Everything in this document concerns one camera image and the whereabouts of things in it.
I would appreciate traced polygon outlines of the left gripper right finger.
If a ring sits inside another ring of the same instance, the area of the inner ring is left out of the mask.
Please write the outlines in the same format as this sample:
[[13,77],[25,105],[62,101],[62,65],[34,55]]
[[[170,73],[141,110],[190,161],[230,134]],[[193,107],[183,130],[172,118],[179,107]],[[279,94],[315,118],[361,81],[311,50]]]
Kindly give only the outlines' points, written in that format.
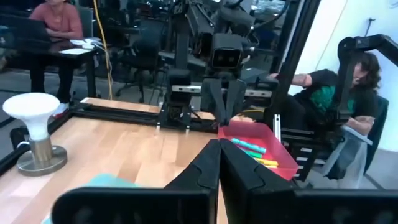
[[221,139],[229,223],[397,223],[397,191],[300,188]]

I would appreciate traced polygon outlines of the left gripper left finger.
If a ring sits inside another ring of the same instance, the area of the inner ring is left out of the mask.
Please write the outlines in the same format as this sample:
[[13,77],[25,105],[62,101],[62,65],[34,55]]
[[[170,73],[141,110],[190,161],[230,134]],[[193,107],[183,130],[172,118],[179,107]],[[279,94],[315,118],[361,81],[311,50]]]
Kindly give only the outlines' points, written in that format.
[[54,203],[54,224],[197,223],[217,221],[220,142],[212,139],[163,188],[80,187]]

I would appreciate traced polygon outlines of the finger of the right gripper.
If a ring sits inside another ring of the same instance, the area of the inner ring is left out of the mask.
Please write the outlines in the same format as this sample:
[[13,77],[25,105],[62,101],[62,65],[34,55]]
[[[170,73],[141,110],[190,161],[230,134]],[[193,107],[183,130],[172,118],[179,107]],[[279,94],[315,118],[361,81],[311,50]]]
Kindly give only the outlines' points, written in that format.
[[206,78],[201,85],[201,110],[210,112],[219,125],[226,124],[226,108],[220,79]]
[[246,88],[247,85],[242,80],[229,81],[225,106],[226,124],[228,124],[234,116],[242,112]]

